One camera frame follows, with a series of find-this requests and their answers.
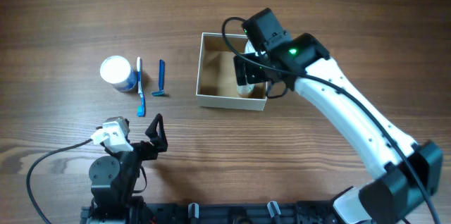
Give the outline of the clear foamy liquid bottle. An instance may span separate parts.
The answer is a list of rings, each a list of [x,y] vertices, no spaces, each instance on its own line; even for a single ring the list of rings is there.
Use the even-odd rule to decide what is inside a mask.
[[[248,40],[245,45],[245,54],[255,54],[256,50],[253,47],[252,43]]]

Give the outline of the cotton swab tub blue label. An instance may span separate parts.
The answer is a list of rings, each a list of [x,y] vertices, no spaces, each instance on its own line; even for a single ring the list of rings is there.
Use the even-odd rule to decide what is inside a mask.
[[[119,92],[129,92],[137,84],[137,76],[128,60],[122,56],[106,58],[99,69],[101,78]]]

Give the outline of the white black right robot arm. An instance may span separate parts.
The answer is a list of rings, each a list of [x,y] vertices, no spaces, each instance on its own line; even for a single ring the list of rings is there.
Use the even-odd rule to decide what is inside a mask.
[[[385,118],[346,78],[329,50],[309,33],[292,37],[269,8],[241,27],[250,43],[234,53],[239,85],[282,82],[305,98],[335,126],[362,159],[373,180],[332,201],[339,223],[397,223],[437,192],[443,153],[434,142],[418,143]]]

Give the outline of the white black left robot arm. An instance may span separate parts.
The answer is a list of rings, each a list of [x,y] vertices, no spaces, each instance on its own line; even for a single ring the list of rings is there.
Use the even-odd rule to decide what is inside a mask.
[[[156,214],[135,189],[137,179],[146,177],[142,163],[153,161],[167,151],[163,116],[158,113],[146,129],[147,141],[128,140],[129,121],[122,117],[105,120],[91,139],[104,147],[107,155],[89,168],[93,199],[82,208],[81,223],[157,223]]]

